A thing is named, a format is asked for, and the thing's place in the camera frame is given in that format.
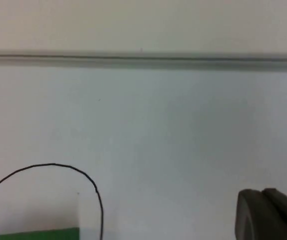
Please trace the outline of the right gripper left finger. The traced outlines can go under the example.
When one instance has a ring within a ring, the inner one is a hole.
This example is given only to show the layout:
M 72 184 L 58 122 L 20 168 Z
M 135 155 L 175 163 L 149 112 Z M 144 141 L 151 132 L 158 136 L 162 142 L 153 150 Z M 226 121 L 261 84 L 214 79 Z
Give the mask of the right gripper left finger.
M 238 193 L 234 232 L 237 240 L 287 240 L 287 225 L 266 197 L 253 189 Z

